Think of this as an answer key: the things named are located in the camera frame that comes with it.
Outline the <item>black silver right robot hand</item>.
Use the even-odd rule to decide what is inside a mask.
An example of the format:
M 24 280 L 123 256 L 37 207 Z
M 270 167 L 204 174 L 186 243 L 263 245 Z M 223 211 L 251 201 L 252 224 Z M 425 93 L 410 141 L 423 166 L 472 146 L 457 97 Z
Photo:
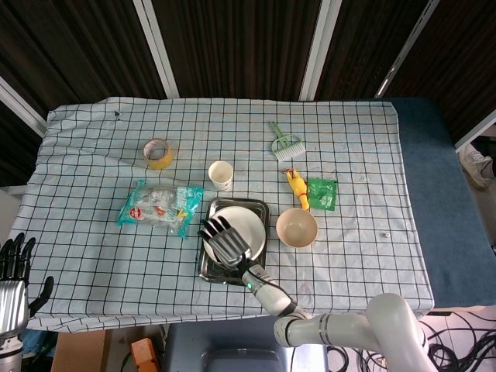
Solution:
M 202 221 L 200 237 L 211 247 L 213 255 L 221 265 L 231 270 L 237 268 L 251 251 L 247 241 L 223 216 Z

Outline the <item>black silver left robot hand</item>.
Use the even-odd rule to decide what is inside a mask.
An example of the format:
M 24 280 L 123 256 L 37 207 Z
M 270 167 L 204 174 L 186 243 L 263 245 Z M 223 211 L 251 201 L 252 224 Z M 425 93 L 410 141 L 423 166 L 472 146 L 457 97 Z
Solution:
M 50 299 L 54 279 L 49 276 L 40 295 L 28 302 L 31 255 L 36 239 L 21 232 L 1 247 L 1 341 L 17 337 Z

